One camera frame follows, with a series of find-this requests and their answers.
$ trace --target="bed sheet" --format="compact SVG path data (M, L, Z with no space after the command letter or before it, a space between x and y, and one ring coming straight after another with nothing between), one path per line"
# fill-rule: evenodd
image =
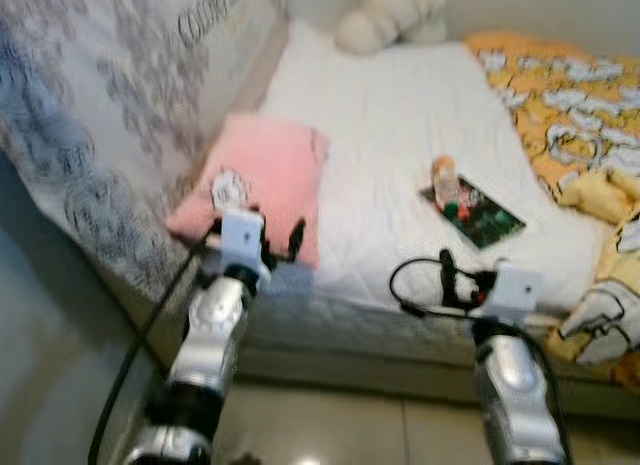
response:
M283 267L269 293L396 309L387 289L396 265L437 256L443 247L465 268L508 258L539 270L544 312L571 310L590 284L609 227L560 209L545 194L509 113L465 45L350 57L331 36L293 22L261 111L316 127L331 140L320 192L320 269ZM418 195L442 153L527 228L472 250ZM402 280L416 300L439 303L437 269Z

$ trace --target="plastic bottle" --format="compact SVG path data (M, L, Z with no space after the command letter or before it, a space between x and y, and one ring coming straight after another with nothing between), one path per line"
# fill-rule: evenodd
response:
M445 214L449 211L449 214L457 215L460 205L460 184L456 173L456 162L453 158L449 155L442 155L434 160L431 167L431 178L438 208Z

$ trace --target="yellow blanket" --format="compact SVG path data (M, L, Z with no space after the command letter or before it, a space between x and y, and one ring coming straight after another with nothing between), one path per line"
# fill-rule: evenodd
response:
M640 390L640 59L505 32L466 42L550 195L617 226L594 285L547 344Z

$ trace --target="floor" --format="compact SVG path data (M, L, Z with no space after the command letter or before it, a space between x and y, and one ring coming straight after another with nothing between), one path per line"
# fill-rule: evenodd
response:
M640 464L640 423L571 419L576 465ZM242 383L216 464L491 464L479 411L446 403Z

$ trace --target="black cable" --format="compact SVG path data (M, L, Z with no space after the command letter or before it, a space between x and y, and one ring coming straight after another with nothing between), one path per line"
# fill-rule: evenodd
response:
M120 365L120 369L118 370L118 375L111 386L111 390L109 392L109 396L107 397L107 401L102 408L102 412L100 413L100 419L98 420L98 424L96 425L96 429L93 433L93 438L91 439L91 447L89 448L89 455L87 456L87 462L89 465L96 465L98 463L98 456L100 454L100 447L102 445L102 440L104 439L104 433L107 430L107 425L109 424L109 418L111 417L111 413L113 412L113 408L115 407L116 401L118 400L118 395L122 390L122 386L124 385L124 381L129 374L129 370L133 365L133 362L140 351L140 348L143 346L147 339L147 335L155 325L156 321L160 317L161 313L164 311L169 299L173 296L176 287L180 284L180 280L183 275L186 273L187 269L191 265L193 259L200 253L200 251L204 248L206 244L207 237L215 232L219 224L216 223L207 234L200 240L194 247L189 250L189 254L187 258L182 263L173 279L165 289L164 293L160 297L160 301L157 303L155 308L149 314L149 317L144 322L140 332L136 335L136 339L127 350L127 354Z
M414 265L416 263L431 263L431 264L442 265L442 262L438 259L420 257L420 258L413 258L410 260L406 260L402 262L400 265L398 265L398 267L396 267L394 272L391 274L391 277L389 278L389 291L391 292L391 295L393 296L393 298L399 303L402 310L420 319L423 319L427 316L432 316L432 317L438 317L438 318L451 318L454 320L470 320L475 323L484 323L489 325L499 325L508 333L511 333L514 336L524 340L527 346L529 347L529 349L532 350L534 352L534 355L536 355L537 358L539 359L538 362L542 364L544 374L546 375L550 385L549 388L551 392L551 402L553 403L553 408L555 409L554 418L558 425L558 434L560 435L560 443L566 455L567 465L573 465L574 463L573 452L572 452L571 444L569 441L569 433L567 431L566 421L562 413L562 401L560 398L558 379L553 370L553 366L551 365L551 361L549 360L549 357L547 356L544 348L542 348L542 346L538 343L538 341L533 336L531 336L531 334L529 334L527 331L519 327L513 326L509 323L504 323L499 320L483 318L483 317L472 317L467 315L466 313L461 313L457 315L455 313L450 313L450 312L435 311L431 309L431 307L429 306L425 306L425 305L413 302L412 300L408 300L400 296L400 294L396 291L396 288L395 288L396 278L398 277L400 272L402 272L404 269L406 269L410 265ZM473 273L469 273L464 270L460 270L458 268L455 268L454 270L456 271L456 273L460 273L469 278L474 278L476 276Z

